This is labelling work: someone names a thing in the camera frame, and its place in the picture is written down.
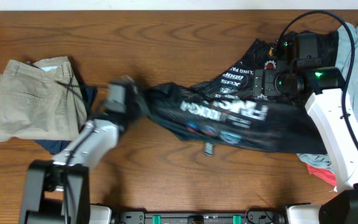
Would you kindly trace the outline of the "black printed cycling jersey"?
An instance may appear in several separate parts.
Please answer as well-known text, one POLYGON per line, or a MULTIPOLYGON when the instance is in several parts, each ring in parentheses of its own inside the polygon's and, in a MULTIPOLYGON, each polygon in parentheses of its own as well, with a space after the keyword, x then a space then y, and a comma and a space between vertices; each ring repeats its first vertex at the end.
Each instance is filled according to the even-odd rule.
POLYGON ((263 152, 325 154, 304 106, 286 97, 255 96, 256 70, 273 70, 276 42, 255 39, 230 68, 191 87, 164 83, 145 90, 149 119, 182 141, 203 141, 263 152))

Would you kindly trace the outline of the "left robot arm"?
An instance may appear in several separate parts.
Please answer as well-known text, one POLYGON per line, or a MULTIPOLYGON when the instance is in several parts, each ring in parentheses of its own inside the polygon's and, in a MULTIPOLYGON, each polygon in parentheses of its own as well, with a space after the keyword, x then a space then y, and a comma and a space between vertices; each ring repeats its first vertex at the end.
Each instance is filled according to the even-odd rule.
POLYGON ((112 208, 90 202, 90 172, 144 108, 140 86, 131 77, 112 81, 80 135, 50 160, 30 164, 19 223, 115 223, 112 208))

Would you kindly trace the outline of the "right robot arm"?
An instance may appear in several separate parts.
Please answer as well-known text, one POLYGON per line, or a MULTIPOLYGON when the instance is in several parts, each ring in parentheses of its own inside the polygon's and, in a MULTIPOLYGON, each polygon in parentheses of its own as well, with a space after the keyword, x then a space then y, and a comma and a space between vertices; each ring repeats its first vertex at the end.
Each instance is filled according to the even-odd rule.
POLYGON ((356 48, 349 38, 347 75, 323 67, 316 34, 297 34, 277 42, 267 53, 278 63, 256 70, 254 95, 299 97, 316 125, 336 176, 338 195, 324 205, 289 205, 287 223, 358 223, 358 122, 347 95, 356 48))

